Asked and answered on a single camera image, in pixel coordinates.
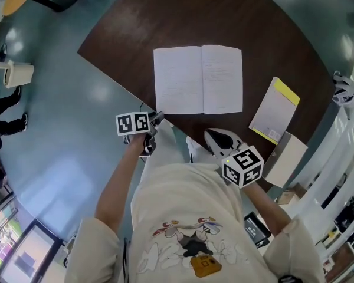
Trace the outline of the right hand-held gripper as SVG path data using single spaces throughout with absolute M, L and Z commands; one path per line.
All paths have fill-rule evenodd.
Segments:
M 204 139 L 209 151 L 217 158 L 223 156 L 222 149 L 237 149 L 242 140 L 233 132 L 219 128 L 208 128 Z M 261 178 L 264 159 L 255 146 L 243 146 L 241 150 L 221 160 L 221 177 L 242 189 Z

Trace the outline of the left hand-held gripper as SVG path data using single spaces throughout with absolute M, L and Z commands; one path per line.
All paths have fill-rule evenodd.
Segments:
M 163 112 L 131 112 L 116 116 L 117 135 L 123 136 L 125 144 L 130 143 L 130 137 L 135 134 L 145 134 L 143 151 L 139 157 L 150 157 L 156 149 L 156 127 L 164 118 Z

